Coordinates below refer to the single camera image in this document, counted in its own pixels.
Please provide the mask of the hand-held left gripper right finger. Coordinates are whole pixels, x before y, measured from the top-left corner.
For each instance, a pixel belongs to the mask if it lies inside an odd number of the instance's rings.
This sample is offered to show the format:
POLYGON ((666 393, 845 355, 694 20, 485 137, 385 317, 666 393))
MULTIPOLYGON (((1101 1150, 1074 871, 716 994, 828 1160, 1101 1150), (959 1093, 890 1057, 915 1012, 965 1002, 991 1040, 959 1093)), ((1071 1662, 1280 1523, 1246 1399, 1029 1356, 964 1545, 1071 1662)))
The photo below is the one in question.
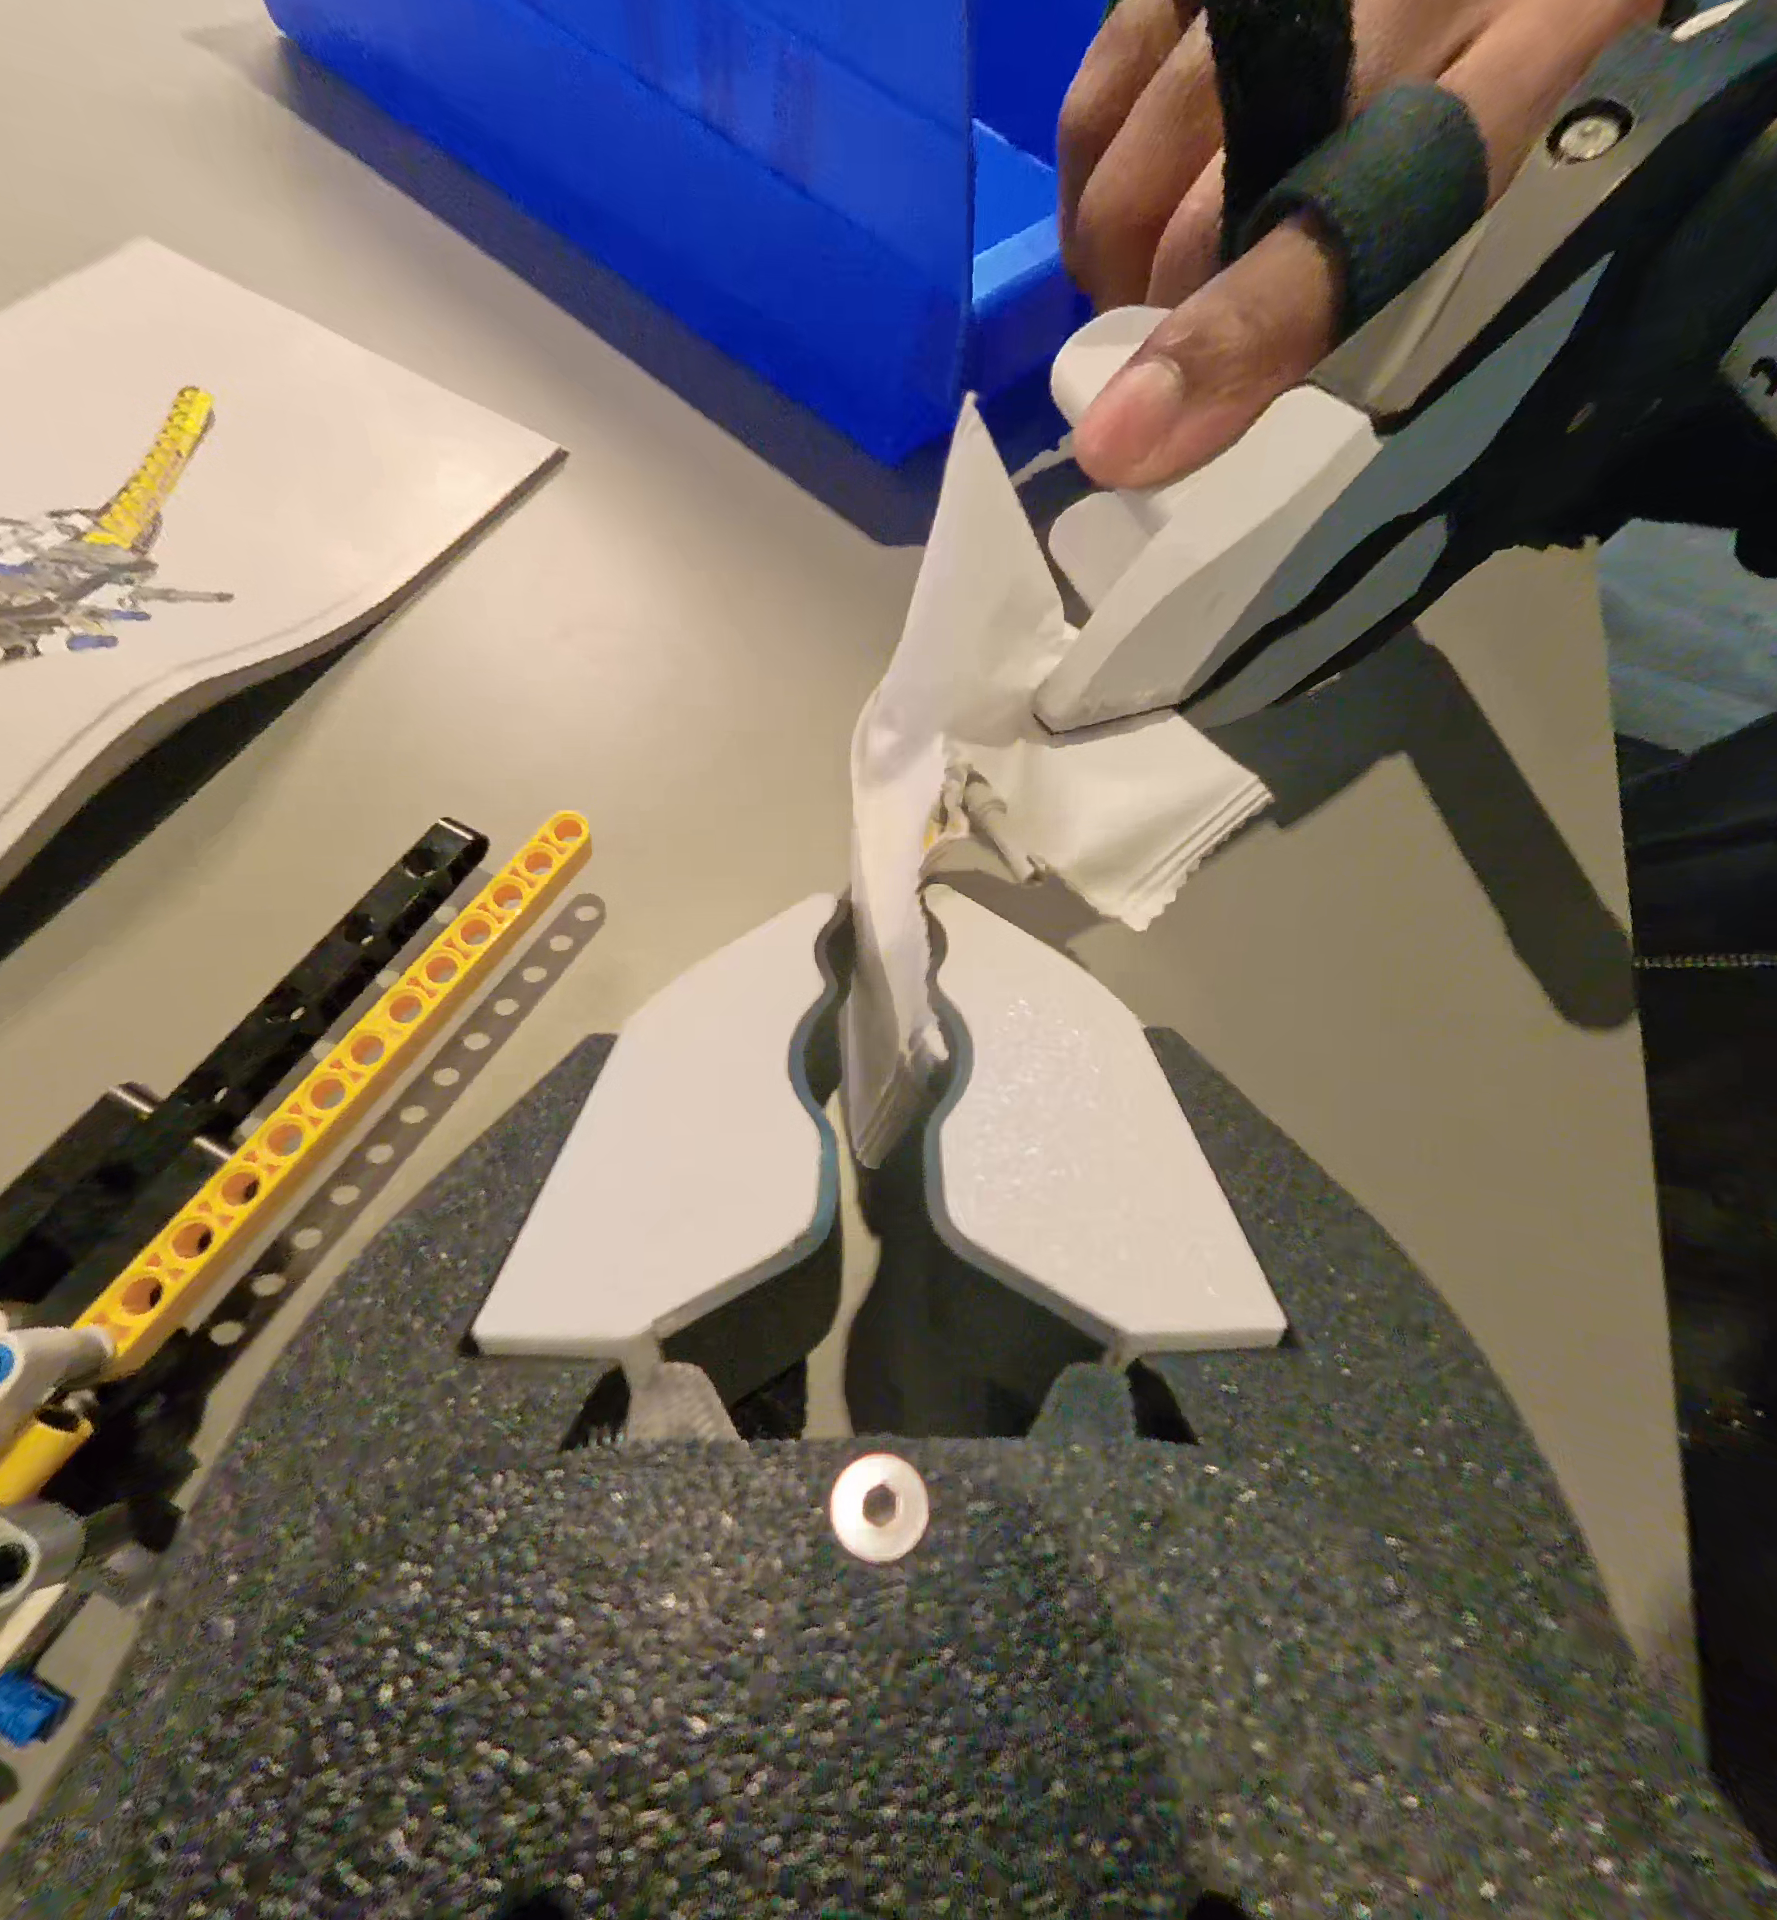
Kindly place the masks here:
POLYGON ((1060 950, 948 885, 923 1128, 930 1219, 975 1269, 1116 1358, 1280 1348, 1287 1314, 1140 1022, 1060 950))

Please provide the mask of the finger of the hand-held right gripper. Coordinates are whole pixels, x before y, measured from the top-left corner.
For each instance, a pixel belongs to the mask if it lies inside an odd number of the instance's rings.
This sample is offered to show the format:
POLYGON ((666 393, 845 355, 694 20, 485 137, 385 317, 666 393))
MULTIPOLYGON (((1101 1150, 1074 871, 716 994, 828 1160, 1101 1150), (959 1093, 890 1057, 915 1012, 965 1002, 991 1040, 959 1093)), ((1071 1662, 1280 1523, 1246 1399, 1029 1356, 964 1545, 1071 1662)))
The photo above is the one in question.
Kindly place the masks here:
POLYGON ((1154 497, 1092 494, 1047 535, 1086 622, 1036 694, 1049 732, 1180 707, 1371 532, 1446 486, 1446 453, 1372 433, 1251 433, 1154 497))
POLYGON ((1077 461, 1123 489, 1312 489, 1374 424, 1507 341, 1599 254, 1590 208, 1493 208, 1374 318, 1337 320, 1337 244, 1291 214, 1177 308, 1112 308, 1049 373, 1077 461))

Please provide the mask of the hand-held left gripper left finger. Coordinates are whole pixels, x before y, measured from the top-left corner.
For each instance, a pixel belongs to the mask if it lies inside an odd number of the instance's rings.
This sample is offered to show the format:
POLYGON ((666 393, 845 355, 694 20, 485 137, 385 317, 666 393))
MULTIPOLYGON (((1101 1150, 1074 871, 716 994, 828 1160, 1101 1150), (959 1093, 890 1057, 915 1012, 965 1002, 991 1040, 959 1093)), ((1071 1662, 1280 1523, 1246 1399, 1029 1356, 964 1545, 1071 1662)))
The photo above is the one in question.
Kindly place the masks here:
POLYGON ((626 1022, 469 1331, 481 1353, 667 1353, 824 1252, 838 1157, 810 1055, 842 914, 810 893, 626 1022))

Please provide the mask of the small white paper bag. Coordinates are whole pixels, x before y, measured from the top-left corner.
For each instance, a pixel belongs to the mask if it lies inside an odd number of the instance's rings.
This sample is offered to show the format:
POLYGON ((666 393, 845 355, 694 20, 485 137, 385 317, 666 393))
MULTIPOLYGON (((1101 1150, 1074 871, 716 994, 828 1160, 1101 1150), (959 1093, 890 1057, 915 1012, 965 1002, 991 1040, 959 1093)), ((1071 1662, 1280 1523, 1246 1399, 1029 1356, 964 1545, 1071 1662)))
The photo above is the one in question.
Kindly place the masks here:
POLYGON ((906 622, 849 746, 842 1108, 861 1166, 885 1161, 948 1060, 921 889, 971 836, 971 792, 1026 877, 1060 881, 1132 933, 1266 807, 1259 776, 1172 712, 1044 732, 1036 691, 1071 637, 995 441, 964 403, 906 622))

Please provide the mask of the blue plastic bin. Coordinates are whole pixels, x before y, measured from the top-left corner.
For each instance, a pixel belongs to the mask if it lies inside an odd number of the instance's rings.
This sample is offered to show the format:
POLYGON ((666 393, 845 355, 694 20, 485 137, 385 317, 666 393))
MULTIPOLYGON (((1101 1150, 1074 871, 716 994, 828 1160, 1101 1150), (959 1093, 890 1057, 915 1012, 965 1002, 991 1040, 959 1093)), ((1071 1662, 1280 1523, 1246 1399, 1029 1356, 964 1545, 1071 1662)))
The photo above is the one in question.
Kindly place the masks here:
POLYGON ((302 54, 898 467, 1079 328, 1096 4, 270 4, 302 54))

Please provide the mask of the partly built lego model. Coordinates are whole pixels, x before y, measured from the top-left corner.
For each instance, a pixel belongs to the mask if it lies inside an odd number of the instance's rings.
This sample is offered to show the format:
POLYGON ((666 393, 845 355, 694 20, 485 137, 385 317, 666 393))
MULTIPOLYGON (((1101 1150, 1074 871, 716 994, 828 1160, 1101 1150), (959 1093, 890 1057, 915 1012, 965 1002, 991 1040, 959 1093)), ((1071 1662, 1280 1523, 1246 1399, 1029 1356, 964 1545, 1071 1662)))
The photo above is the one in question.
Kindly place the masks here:
MULTIPOLYGON (((555 810, 450 914, 488 859, 434 823, 168 1097, 105 1093, 0 1197, 0 1745, 68 1701, 34 1678, 90 1584, 180 1529, 207 1406, 306 1278, 339 1206, 397 1160, 359 1147, 429 1057, 450 1077, 534 994, 493 982, 533 940, 573 953, 587 818, 555 810)), ((0 1808, 15 1772, 0 1761, 0 1808)))

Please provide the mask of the lego instruction booklet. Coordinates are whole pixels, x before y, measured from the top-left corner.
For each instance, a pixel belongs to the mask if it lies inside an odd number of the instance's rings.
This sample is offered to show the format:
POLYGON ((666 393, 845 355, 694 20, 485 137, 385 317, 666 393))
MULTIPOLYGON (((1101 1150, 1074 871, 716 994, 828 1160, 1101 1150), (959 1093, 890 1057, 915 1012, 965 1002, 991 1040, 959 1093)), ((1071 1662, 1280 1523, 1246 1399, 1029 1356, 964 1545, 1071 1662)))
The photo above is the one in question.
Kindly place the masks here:
POLYGON ((0 896, 163 737, 386 620, 561 461, 154 242, 0 308, 0 896))

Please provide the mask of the person's right hand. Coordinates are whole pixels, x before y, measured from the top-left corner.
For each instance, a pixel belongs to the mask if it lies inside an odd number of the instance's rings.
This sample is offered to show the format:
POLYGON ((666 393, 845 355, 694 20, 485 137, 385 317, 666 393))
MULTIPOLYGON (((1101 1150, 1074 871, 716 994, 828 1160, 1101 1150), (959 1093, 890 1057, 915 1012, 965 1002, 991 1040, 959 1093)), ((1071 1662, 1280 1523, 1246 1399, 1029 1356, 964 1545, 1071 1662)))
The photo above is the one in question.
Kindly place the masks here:
MULTIPOLYGON (((1490 180, 1521 169, 1559 99, 1643 4, 1356 6, 1356 99, 1442 84, 1477 122, 1490 180)), ((1230 267, 1222 117, 1208 25, 1180 6, 1116 6, 1060 113, 1060 244, 1101 314, 1162 308, 1089 404, 1074 458, 1101 489, 1154 490, 1231 447, 1337 341, 1344 267, 1321 230, 1287 219, 1230 267)))

